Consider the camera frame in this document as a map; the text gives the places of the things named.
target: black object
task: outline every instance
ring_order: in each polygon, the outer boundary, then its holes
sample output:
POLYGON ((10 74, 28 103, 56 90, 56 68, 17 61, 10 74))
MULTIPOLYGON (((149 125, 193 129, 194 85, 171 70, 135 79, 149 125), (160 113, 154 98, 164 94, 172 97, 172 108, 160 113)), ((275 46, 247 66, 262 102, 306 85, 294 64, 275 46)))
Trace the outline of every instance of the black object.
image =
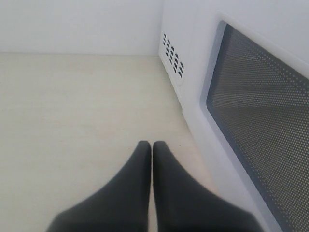
POLYGON ((154 144, 154 197, 159 232, 261 232, 245 212, 202 187, 165 142, 154 144))
POLYGON ((285 232, 309 231, 309 80, 227 25, 207 108, 285 232))
POLYGON ((146 232, 150 177, 151 147, 141 141, 106 186, 59 214, 47 232, 146 232))

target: microwave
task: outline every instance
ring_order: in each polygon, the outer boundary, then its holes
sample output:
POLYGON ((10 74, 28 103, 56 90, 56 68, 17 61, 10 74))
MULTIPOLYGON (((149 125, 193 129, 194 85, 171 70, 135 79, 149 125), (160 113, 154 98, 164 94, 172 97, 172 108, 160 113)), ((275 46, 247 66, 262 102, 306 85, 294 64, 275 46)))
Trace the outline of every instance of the microwave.
POLYGON ((309 231, 309 2, 165 0, 159 56, 222 198, 309 231))

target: perforated mesh screen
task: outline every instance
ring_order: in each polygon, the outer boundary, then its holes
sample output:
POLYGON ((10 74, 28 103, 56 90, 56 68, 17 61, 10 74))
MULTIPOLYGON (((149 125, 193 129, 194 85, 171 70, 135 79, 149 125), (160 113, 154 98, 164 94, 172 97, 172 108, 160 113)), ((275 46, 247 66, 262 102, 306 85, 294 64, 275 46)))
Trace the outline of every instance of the perforated mesh screen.
POLYGON ((207 108, 285 232, 309 231, 309 80, 227 25, 207 108))

